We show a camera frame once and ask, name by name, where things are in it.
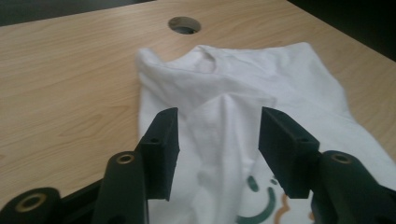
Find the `table surface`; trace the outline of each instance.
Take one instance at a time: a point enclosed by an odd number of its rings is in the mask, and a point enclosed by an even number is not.
[[[202,30],[168,28],[177,16]],[[285,0],[159,0],[0,28],[0,206],[33,188],[67,195],[102,178],[138,140],[134,57],[164,60],[196,45],[312,45],[350,110],[396,160],[396,63]]]

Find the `hole in table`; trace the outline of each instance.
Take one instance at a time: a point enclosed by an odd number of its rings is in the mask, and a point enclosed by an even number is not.
[[[201,30],[201,24],[190,17],[174,17],[168,25],[173,31],[183,35],[193,35]]]

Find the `green print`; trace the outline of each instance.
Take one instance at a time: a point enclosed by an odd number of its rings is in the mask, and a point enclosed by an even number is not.
[[[271,179],[271,183],[272,183],[273,185],[277,185],[277,182],[276,182],[276,180],[274,180],[274,179]]]
[[[247,184],[253,192],[258,192],[260,190],[259,185],[257,184],[257,182],[253,176],[250,176],[247,179]],[[267,206],[264,208],[264,210],[262,210],[262,212],[260,212],[257,216],[254,216],[254,217],[240,217],[240,216],[238,216],[236,219],[236,223],[238,223],[238,224],[259,224],[259,223],[264,222],[269,216],[271,216],[271,214],[274,212],[275,207],[276,207],[276,196],[275,196],[275,192],[274,192],[273,188],[269,187],[269,188],[267,188],[267,191],[268,191],[268,196],[269,196],[268,197],[269,202],[268,202]]]

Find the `screw hole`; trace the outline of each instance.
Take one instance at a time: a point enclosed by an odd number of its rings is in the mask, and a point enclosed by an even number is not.
[[[343,154],[333,154],[332,159],[343,164],[350,164],[352,160]]]
[[[183,35],[193,35],[201,30],[201,24],[190,17],[174,17],[168,22],[168,26]]]
[[[118,164],[126,164],[126,163],[129,163],[129,162],[133,161],[133,160],[134,160],[134,156],[133,155],[126,154],[126,155],[119,156],[117,158],[117,163]]]
[[[43,193],[31,194],[21,200],[15,207],[15,210],[20,213],[32,211],[46,201],[46,199],[47,195]]]

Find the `t-shirt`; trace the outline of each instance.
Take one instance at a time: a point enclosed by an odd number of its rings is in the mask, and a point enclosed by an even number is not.
[[[310,203],[286,197],[258,150],[262,106],[281,110],[320,142],[357,157],[388,188],[396,166],[351,116],[343,88],[310,45],[271,49],[197,46],[163,62],[136,58],[139,132],[178,107],[180,153],[170,202],[149,201],[151,224],[313,223]]]

